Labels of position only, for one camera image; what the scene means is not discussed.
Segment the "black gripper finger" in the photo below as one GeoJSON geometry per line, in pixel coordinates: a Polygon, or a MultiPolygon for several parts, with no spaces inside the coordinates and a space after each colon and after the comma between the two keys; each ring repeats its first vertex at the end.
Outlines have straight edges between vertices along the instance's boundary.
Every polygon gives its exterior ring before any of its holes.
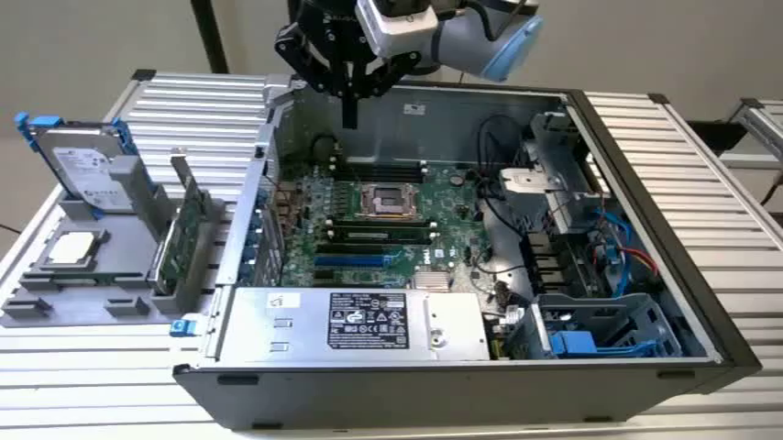
{"type": "Polygon", "coordinates": [[[351,91],[347,63],[337,48],[332,27],[316,27],[307,33],[299,25],[283,27],[273,43],[276,53],[320,93],[341,99],[343,128],[351,128],[351,91]]]}
{"type": "Polygon", "coordinates": [[[392,56],[371,72],[367,66],[371,57],[363,56],[353,60],[349,78],[349,127],[359,124],[359,101],[364,98],[381,96],[409,74],[421,60],[417,51],[404,52],[392,56]]]}

